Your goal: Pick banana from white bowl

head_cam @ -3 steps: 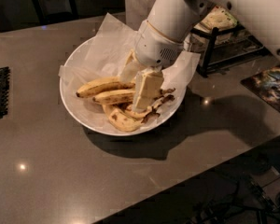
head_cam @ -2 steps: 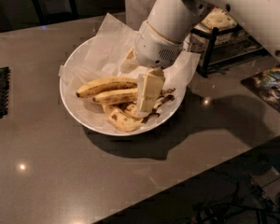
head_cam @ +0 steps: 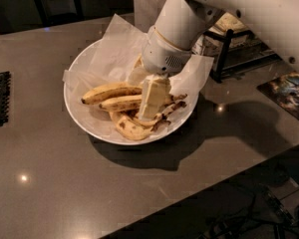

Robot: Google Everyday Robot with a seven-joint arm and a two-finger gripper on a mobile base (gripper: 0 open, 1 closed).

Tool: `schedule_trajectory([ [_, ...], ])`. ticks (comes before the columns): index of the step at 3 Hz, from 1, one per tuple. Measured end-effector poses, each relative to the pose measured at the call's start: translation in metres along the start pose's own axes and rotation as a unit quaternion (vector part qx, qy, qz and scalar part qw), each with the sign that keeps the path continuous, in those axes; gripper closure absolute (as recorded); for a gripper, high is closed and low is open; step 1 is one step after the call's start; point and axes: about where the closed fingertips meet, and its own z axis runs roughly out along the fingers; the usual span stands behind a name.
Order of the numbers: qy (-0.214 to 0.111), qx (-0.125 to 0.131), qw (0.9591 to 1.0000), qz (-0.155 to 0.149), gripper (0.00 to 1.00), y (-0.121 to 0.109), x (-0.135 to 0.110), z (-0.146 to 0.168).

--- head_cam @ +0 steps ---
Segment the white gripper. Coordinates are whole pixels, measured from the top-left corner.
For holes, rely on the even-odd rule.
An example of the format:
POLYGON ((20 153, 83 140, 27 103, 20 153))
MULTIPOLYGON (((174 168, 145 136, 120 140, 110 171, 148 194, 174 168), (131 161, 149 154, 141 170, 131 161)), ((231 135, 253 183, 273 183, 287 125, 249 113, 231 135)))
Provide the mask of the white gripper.
MULTIPOLYGON (((191 57, 191 51, 181 50, 166 41, 159 31, 149 28, 142 48, 145 69, 151 74, 178 74, 191 57)), ((141 120, 151 120, 164 104, 171 89, 167 76, 150 75, 143 82, 142 102, 139 110, 141 120)))

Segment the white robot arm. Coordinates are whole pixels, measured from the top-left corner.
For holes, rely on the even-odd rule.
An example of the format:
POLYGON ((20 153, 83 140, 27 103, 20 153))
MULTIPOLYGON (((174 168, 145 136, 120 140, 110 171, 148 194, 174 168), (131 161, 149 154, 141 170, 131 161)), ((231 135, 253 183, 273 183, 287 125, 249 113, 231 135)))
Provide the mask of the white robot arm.
POLYGON ((238 18, 299 73, 299 0, 165 0, 142 49, 151 74, 177 74, 199 35, 224 14, 238 18))

